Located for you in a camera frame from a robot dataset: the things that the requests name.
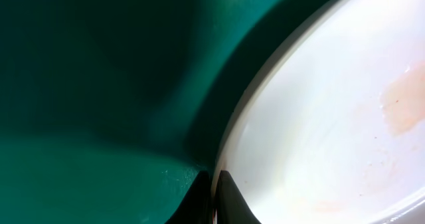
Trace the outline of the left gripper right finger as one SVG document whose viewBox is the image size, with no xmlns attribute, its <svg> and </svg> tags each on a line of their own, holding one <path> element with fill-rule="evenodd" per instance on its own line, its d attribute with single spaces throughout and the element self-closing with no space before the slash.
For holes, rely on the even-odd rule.
<svg viewBox="0 0 425 224">
<path fill-rule="evenodd" d="M 228 171 L 220 172 L 214 205 L 217 224 L 260 224 Z"/>
</svg>

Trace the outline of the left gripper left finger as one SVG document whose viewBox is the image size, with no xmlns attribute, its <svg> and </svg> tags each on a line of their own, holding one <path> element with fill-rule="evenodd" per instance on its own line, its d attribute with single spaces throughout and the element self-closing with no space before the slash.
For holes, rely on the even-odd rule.
<svg viewBox="0 0 425 224">
<path fill-rule="evenodd" d="M 165 224 L 212 224 L 211 179 L 200 171 L 182 202 Z"/>
</svg>

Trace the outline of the white plate with red stain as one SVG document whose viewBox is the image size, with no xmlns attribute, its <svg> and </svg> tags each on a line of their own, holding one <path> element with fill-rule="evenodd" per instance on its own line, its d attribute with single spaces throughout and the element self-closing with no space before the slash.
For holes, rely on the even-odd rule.
<svg viewBox="0 0 425 224">
<path fill-rule="evenodd" d="M 330 0 L 270 56 L 220 144 L 261 223 L 424 222 L 424 0 Z"/>
</svg>

